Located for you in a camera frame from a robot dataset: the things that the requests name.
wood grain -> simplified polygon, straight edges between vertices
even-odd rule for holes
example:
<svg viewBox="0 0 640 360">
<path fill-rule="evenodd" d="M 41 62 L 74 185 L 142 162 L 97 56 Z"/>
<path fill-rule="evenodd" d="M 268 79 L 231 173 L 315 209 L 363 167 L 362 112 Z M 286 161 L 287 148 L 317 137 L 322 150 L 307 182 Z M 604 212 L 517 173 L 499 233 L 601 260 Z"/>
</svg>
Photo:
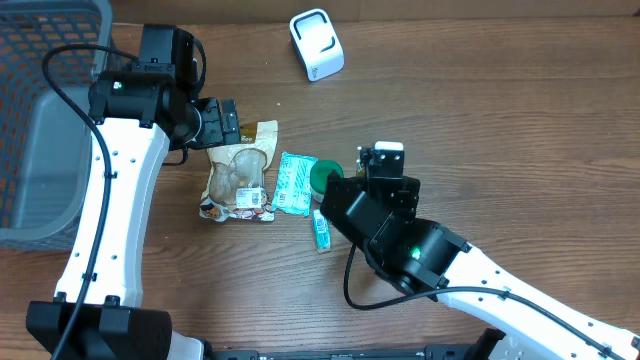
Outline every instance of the wood grain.
<svg viewBox="0 0 640 360">
<path fill-rule="evenodd" d="M 309 84 L 286 24 L 187 27 L 206 48 L 204 96 L 242 123 L 280 121 L 280 153 L 339 161 L 403 141 L 419 215 L 449 225 L 558 300 L 640 332 L 640 22 L 636 19 L 346 23 L 342 72 Z M 139 27 L 115 27 L 136 52 Z M 204 153 L 163 169 L 143 261 L 144 307 L 216 348 L 319 350 L 469 342 L 486 324 L 428 301 L 358 312 L 341 293 L 348 242 L 315 252 L 309 219 L 216 225 L 197 216 Z M 24 329 L 64 252 L 0 251 L 0 359 L 46 359 Z M 361 302 L 396 296 L 356 258 Z"/>
<path fill-rule="evenodd" d="M 639 0 L 112 0 L 129 24 L 284 23 L 313 8 L 332 21 L 631 16 Z"/>
</svg>

green bottle cap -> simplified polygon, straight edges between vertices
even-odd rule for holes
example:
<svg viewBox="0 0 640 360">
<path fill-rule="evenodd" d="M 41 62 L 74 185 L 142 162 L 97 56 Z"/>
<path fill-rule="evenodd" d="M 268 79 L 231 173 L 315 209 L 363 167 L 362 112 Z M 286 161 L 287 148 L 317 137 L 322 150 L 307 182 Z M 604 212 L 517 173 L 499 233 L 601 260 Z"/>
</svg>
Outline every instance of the green bottle cap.
<svg viewBox="0 0 640 360">
<path fill-rule="evenodd" d="M 344 177 L 342 167 L 333 160 L 320 160 L 311 168 L 311 188 L 318 194 L 324 195 L 327 190 L 327 177 L 332 171 L 336 171 L 340 177 Z"/>
</svg>

food wrapper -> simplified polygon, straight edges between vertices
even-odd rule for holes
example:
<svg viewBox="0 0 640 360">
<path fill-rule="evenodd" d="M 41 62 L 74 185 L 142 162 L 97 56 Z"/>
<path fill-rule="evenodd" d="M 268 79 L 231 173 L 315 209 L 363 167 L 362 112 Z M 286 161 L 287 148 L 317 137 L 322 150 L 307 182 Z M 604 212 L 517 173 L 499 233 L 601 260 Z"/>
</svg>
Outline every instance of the food wrapper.
<svg viewBox="0 0 640 360">
<path fill-rule="evenodd" d="M 318 162 L 312 156 L 282 153 L 278 183 L 273 195 L 274 209 L 287 214 L 309 216 L 311 211 L 311 168 Z"/>
<path fill-rule="evenodd" d="M 273 221 L 274 208 L 264 187 L 264 172 L 273 161 L 278 142 L 278 122 L 242 127 L 241 143 L 207 149 L 211 171 L 202 193 L 200 216 Z"/>
</svg>

gray plastic basket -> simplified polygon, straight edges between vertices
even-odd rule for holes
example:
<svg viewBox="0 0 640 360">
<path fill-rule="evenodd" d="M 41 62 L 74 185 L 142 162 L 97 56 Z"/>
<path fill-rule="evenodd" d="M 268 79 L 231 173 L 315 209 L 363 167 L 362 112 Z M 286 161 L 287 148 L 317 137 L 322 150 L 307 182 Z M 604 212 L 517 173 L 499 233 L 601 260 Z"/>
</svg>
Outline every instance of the gray plastic basket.
<svg viewBox="0 0 640 360">
<path fill-rule="evenodd" d="M 111 44 L 105 1 L 0 2 L 0 246 L 70 249 L 86 191 L 91 135 L 42 76 L 44 54 Z M 100 51 L 58 54 L 53 79 L 88 111 L 88 88 L 111 64 Z"/>
</svg>

green led light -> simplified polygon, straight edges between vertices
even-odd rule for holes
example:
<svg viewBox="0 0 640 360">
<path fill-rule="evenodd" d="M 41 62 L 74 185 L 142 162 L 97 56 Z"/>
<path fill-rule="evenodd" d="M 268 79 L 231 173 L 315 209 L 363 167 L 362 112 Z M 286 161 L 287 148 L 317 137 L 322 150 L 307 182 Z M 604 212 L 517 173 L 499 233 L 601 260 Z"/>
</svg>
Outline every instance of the green led light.
<svg viewBox="0 0 640 360">
<path fill-rule="evenodd" d="M 413 250 L 411 250 L 411 257 L 412 257 L 412 258 L 414 258 L 414 259 L 416 259 L 416 260 L 419 260 L 419 259 L 420 259 L 420 255 L 421 255 L 421 253 L 420 253 L 420 249 L 418 249 L 418 248 L 413 248 Z"/>
</svg>

